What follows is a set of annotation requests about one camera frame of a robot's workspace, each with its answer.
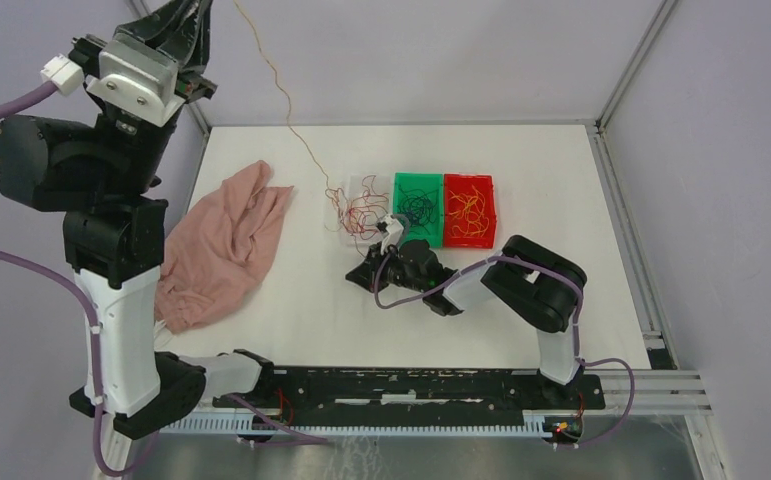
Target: white table surface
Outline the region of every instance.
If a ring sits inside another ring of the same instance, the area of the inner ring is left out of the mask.
[[[632,296],[585,128],[577,125],[298,127],[333,183],[351,173],[489,174],[499,227],[495,247],[521,234],[588,275],[581,317],[589,360],[649,368]],[[223,179],[259,160],[271,185],[295,186],[278,254],[264,283],[236,313],[174,337],[164,347],[205,356],[245,348],[284,365],[537,368],[535,331],[502,302],[439,317],[421,302],[388,311],[344,275],[361,257],[324,225],[324,179],[285,127],[218,127],[193,206]],[[460,268],[485,250],[443,249]],[[409,295],[388,287],[383,301]]]

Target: red tray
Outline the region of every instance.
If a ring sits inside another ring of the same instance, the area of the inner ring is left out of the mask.
[[[477,196],[480,203],[466,215],[460,195]],[[491,176],[444,174],[444,247],[494,248],[496,233]]]

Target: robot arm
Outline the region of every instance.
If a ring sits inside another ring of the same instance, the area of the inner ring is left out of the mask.
[[[461,274],[444,267],[425,240],[410,240],[396,247],[391,216],[380,224],[384,234],[381,243],[372,245],[361,265],[347,273],[346,279],[370,292],[378,292],[389,284],[417,292],[430,292],[423,302],[435,313],[458,315],[470,307],[498,298],[538,331],[541,352],[539,373],[549,381],[569,386],[581,373],[573,350],[573,328],[570,317],[576,308],[575,292],[548,275],[513,263],[497,261]],[[546,248],[515,235],[502,252],[493,257],[513,257],[552,270],[582,289],[587,277],[573,262]],[[436,289],[453,276],[446,288]]]
[[[202,76],[211,3],[172,0],[117,27],[110,42],[74,40],[70,69],[81,69],[101,110],[94,126],[22,115],[0,122],[0,192],[66,212],[67,261],[99,320],[87,329],[87,383],[70,404],[88,416],[101,405],[133,439],[184,417],[203,397],[247,391],[261,371],[246,353],[185,359],[153,348],[167,202],[143,194],[160,183],[155,172],[182,106],[216,90]]]

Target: orange wire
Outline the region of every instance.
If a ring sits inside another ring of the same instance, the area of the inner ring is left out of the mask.
[[[463,227],[455,223],[450,228],[453,236],[460,237],[481,237],[485,235],[491,226],[491,220],[485,214],[485,195],[473,188],[473,195],[467,193],[453,194],[450,200],[461,202],[460,207],[456,207],[449,215],[454,220],[462,220],[467,226]]]
[[[324,169],[323,165],[317,161],[317,157],[314,155],[311,146],[309,146],[305,138],[303,138],[303,136],[300,135],[291,124],[291,115],[294,110],[294,104],[291,100],[291,95],[287,90],[285,90],[284,87],[282,87],[282,84],[279,82],[279,70],[270,60],[270,57],[268,57],[264,52],[261,38],[258,35],[258,29],[256,28],[255,23],[252,21],[238,0],[233,0],[233,2],[235,4],[235,8],[238,9],[238,12],[242,17],[244,17],[244,20],[246,20],[247,24],[250,26],[250,30],[252,30],[259,55],[261,55],[264,63],[270,67],[270,70],[273,71],[273,84],[280,92],[282,92],[283,95],[285,95],[285,100],[287,100],[288,103],[288,110],[285,115],[285,125],[288,127],[291,133],[293,133],[294,136],[297,137],[300,142],[302,142],[309,154],[309,157],[311,157],[312,162],[317,165],[317,168],[320,169],[320,173],[322,173],[323,177],[326,179],[326,189],[324,190],[324,195],[332,203],[332,207],[337,213],[339,230],[343,228],[350,236],[353,237],[353,240],[356,243],[356,250],[358,250],[358,241],[356,239],[356,235],[358,235],[362,240],[369,240],[373,238],[376,233],[378,233],[378,230],[374,228],[376,219],[388,213],[388,196],[379,195],[375,192],[375,190],[373,190],[373,181],[375,180],[375,176],[372,175],[365,177],[365,179],[362,180],[362,186],[364,188],[362,196],[352,200],[346,197],[343,188],[331,188],[329,186],[330,178],[329,174],[326,173],[326,169]],[[364,181],[367,178],[372,178],[370,185],[364,185]],[[358,201],[363,202],[363,204],[356,205],[356,202]]]
[[[282,419],[282,414],[284,412],[284,405],[288,404],[288,421],[285,422],[285,425],[291,426],[291,422],[294,421],[294,406],[291,405],[291,401],[288,399],[288,397],[285,396],[285,394],[282,392],[281,388],[276,389],[276,394],[279,395],[279,419]]]

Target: pink towel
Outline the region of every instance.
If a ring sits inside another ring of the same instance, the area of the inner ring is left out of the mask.
[[[155,318],[179,333],[235,311],[264,280],[294,187],[265,187],[262,160],[223,181],[176,225],[164,245]]]

